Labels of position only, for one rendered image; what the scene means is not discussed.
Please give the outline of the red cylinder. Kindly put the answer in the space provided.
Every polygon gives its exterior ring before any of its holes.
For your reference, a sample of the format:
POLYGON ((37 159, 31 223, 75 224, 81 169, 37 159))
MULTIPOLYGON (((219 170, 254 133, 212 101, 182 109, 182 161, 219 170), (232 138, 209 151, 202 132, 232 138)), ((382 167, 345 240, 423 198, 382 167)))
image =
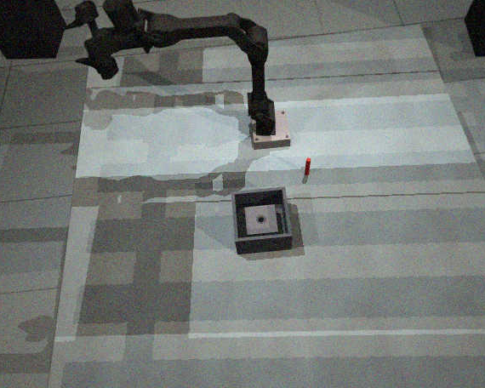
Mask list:
POLYGON ((311 165, 311 159, 308 157, 306 158, 306 163, 305 163, 305 175, 309 174, 310 165, 311 165))

